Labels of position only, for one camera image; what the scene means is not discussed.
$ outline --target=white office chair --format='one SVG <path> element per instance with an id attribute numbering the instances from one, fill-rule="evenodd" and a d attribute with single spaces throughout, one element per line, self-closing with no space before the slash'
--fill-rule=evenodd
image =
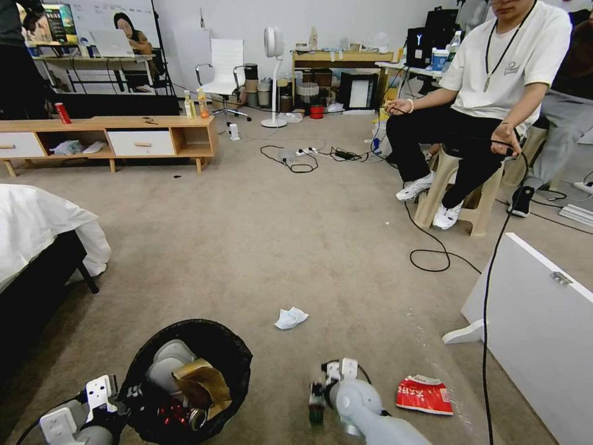
<path id="1" fill-rule="evenodd" d="M 196 76 L 198 83 L 206 94 L 216 94 L 222 97 L 222 109 L 213 114 L 224 113 L 227 118 L 227 125 L 230 123 L 229 112 L 238 116 L 245 116 L 247 121 L 251 118 L 247 113 L 229 108 L 227 102 L 231 95 L 236 94 L 238 98 L 239 88 L 245 84 L 245 69 L 243 64 L 243 40 L 211 39 L 212 64 L 198 64 Z M 208 65 L 214 69 L 214 80 L 202 85 L 200 79 L 200 66 Z"/>

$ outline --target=red snack wrapper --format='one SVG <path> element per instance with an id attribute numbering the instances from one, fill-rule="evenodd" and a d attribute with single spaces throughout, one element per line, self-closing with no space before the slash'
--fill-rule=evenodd
<path id="1" fill-rule="evenodd" d="M 396 406 L 430 414 L 453 415 L 447 388 L 440 380 L 408 376 L 397 388 Z"/>
<path id="2" fill-rule="evenodd" d="M 71 124 L 72 121 L 70 120 L 70 116 L 68 116 L 68 112 L 66 111 L 66 107 L 63 103 L 58 102 L 56 103 L 56 111 L 60 115 L 60 119 L 65 124 Z"/>

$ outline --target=gray carpet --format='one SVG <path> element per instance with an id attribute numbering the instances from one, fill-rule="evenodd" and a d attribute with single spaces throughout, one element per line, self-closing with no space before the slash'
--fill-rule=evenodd
<path id="1" fill-rule="evenodd" d="M 35 417 L 92 378 L 115 373 L 122 381 L 135 352 L 157 330 L 209 318 L 238 334 L 254 355 L 249 395 L 212 444 L 359 443 L 343 434 L 331 411 L 320 430 L 308 421 L 309 380 L 321 362 L 344 356 L 365 367 L 387 410 L 434 444 L 486 443 L 481 344 L 440 340 L 465 325 L 460 308 L 477 274 L 458 260 L 442 274 L 410 264 L 410 250 L 437 246 L 396 202 L 397 171 L 386 163 L 320 159 L 317 171 L 297 175 L 259 153 L 267 143 L 362 152 L 370 117 L 305 119 L 278 131 L 259 126 L 263 113 L 253 117 L 249 124 L 237 121 L 239 142 L 221 135 L 217 157 L 201 175 L 191 163 L 122 166 L 116 174 L 84 161 L 22 166 L 16 179 L 0 170 L 3 182 L 41 187 L 96 213 L 113 250 L 97 280 L 101 292 L 91 295 L 77 284 L 13 379 L 0 412 L 3 440 L 14 443 Z M 581 165 L 570 175 L 582 175 Z M 554 209 L 534 210 L 560 219 Z M 462 222 L 432 233 L 483 268 L 504 218 L 504 206 L 495 204 L 481 239 L 468 237 Z M 593 287 L 590 237 L 535 217 L 513 219 L 509 231 Z M 427 266 L 443 261 L 424 259 Z M 273 326 L 279 310 L 293 305 L 310 318 L 279 331 Z M 399 381 L 417 373 L 447 385 L 455 416 L 395 408 Z M 489 375 L 497 443 L 553 444 L 494 360 Z M 40 440 L 36 431 L 26 443 Z M 125 430 L 122 443 L 140 442 Z"/>

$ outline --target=standing fan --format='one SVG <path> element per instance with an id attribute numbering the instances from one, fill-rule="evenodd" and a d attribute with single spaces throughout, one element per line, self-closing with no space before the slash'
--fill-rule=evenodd
<path id="1" fill-rule="evenodd" d="M 261 124 L 268 128 L 279 128 L 286 125 L 286 121 L 276 119 L 276 94 L 277 94 L 277 76 L 280 65 L 284 60 L 284 36 L 282 31 L 277 27 L 267 27 L 264 30 L 264 47 L 266 49 L 267 57 L 276 58 L 276 66 L 274 67 L 274 75 L 272 76 L 272 119 L 264 119 Z"/>

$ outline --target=gray pants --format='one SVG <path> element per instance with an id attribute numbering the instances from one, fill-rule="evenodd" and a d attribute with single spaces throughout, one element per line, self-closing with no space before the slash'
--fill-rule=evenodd
<path id="1" fill-rule="evenodd" d="M 593 129 L 593 101 L 550 90 L 542 114 L 550 121 L 550 132 L 525 181 L 536 190 L 564 168 L 579 139 Z"/>

